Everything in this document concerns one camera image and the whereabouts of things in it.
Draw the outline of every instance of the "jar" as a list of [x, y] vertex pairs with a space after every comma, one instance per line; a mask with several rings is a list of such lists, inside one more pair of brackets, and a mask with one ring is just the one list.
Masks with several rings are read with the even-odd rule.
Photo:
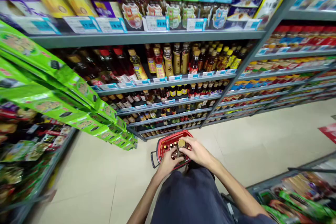
[[210, 22], [214, 6], [215, 0], [199, 0], [199, 18], [207, 18], [207, 24], [205, 26], [206, 29], [210, 28]]
[[198, 0], [182, 0], [182, 27], [186, 30], [188, 19], [198, 17]]
[[144, 0], [144, 16], [163, 16], [163, 3], [161, 0]]
[[181, 30], [182, 4], [181, 0], [164, 0], [164, 15], [169, 17], [171, 30]]
[[124, 16], [125, 25], [128, 31], [144, 30], [141, 14], [142, 7], [139, 0], [121, 0], [119, 7]]
[[228, 16], [232, 0], [215, 0], [212, 9], [211, 29], [223, 29]]

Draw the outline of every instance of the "blue jar lid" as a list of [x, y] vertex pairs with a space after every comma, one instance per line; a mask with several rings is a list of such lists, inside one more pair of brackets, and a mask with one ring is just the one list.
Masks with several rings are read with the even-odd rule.
[[223, 4], [230, 4], [232, 3], [232, 0], [215, 0], [215, 2], [223, 3]]

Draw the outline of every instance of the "supermarket aisle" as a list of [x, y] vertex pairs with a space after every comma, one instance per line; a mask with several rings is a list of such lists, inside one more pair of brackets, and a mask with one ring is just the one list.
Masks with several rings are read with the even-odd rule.
[[[335, 123], [330, 117], [335, 114], [332, 99], [190, 132], [249, 186], [335, 151], [318, 130]], [[58, 175], [53, 201], [40, 206], [31, 223], [126, 223], [155, 173], [150, 152], [156, 144], [157, 139], [139, 142], [136, 151], [125, 152], [79, 133]]]

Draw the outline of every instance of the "shelf upright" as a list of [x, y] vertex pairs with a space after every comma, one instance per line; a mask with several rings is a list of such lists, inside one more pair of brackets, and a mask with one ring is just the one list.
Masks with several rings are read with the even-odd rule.
[[206, 119], [202, 122], [200, 128], [204, 125], [204, 123], [208, 120], [210, 115], [214, 112], [218, 104], [222, 101], [222, 99], [227, 96], [228, 91], [231, 90], [233, 84], [238, 81], [240, 75], [244, 72], [248, 64], [253, 61], [256, 57], [257, 52], [259, 49], [264, 45], [267, 39], [270, 37], [274, 29], [278, 26], [278, 24], [284, 19], [289, 9], [293, 6], [296, 0], [284, 0], [278, 10], [275, 12], [271, 20], [269, 21], [268, 25], [265, 28], [265, 33], [263, 37], [259, 40], [259, 42], [255, 45], [255, 47], [251, 50], [251, 52], [247, 55], [244, 59], [240, 67], [237, 69], [236, 76], [232, 78], [229, 84], [224, 89], [221, 97], [216, 101], [213, 105], [212, 111], [207, 115]]

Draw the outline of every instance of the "person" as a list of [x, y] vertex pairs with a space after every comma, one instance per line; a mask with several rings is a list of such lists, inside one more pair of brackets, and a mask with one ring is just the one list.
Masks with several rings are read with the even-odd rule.
[[[200, 142], [190, 137], [180, 139], [191, 145], [192, 151], [186, 148], [179, 150], [192, 161], [188, 164], [185, 175], [174, 171], [163, 183], [154, 208], [152, 224], [234, 223], [216, 187], [213, 174], [221, 181], [242, 212], [243, 215], [238, 220], [239, 224], [276, 224], [253, 196]], [[175, 150], [176, 147], [165, 153], [127, 224], [145, 223], [159, 185], [173, 168], [184, 160], [183, 157], [175, 160], [171, 158]]]

